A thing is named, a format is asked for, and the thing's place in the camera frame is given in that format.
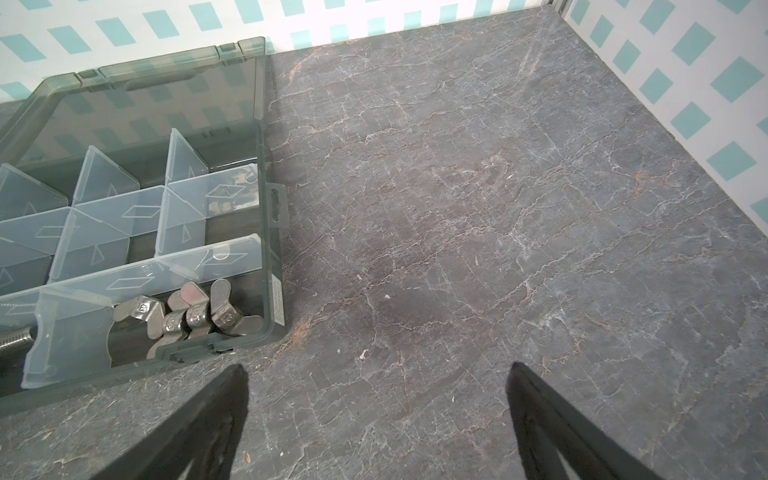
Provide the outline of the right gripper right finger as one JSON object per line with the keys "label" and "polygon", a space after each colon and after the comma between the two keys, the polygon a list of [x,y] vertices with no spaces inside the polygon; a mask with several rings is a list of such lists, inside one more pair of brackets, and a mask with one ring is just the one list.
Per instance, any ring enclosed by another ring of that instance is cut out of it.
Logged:
{"label": "right gripper right finger", "polygon": [[512,364],[505,392],[528,479],[566,479],[564,463],[581,479],[659,477],[524,363]]}

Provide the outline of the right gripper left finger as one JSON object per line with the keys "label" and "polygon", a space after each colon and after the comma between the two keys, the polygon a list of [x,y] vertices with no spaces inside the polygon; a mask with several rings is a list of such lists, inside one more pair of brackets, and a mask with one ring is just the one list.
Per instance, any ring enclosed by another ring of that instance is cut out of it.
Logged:
{"label": "right gripper left finger", "polygon": [[248,374],[224,369],[96,479],[228,479],[248,414]]}

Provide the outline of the silver wing nut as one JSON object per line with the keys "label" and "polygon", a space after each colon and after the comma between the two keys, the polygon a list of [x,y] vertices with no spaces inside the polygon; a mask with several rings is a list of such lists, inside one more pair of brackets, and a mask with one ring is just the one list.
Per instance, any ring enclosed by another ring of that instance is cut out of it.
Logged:
{"label": "silver wing nut", "polygon": [[188,328],[185,322],[187,310],[172,311],[164,318],[162,336],[148,350],[146,359],[151,360],[156,357],[157,351],[166,345],[182,341],[188,336]]}
{"label": "silver wing nut", "polygon": [[157,298],[139,295],[114,307],[112,318],[115,323],[138,320],[145,323],[162,322],[165,305]]}
{"label": "silver wing nut", "polygon": [[167,304],[172,311],[184,311],[184,323],[191,337],[207,335],[213,328],[210,298],[198,284],[185,283],[170,294]]}
{"label": "silver wing nut", "polygon": [[259,315],[244,315],[230,301],[231,283],[217,279],[210,286],[210,318],[223,334],[238,337],[255,335],[262,331],[265,320]]}

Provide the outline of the silver hex bolt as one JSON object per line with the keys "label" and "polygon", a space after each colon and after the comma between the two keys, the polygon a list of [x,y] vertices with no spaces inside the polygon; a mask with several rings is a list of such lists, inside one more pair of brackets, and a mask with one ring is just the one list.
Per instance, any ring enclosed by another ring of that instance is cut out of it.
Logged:
{"label": "silver hex bolt", "polygon": [[37,327],[33,325],[2,333],[0,337],[1,355],[12,355],[31,348],[36,341],[36,336]]}

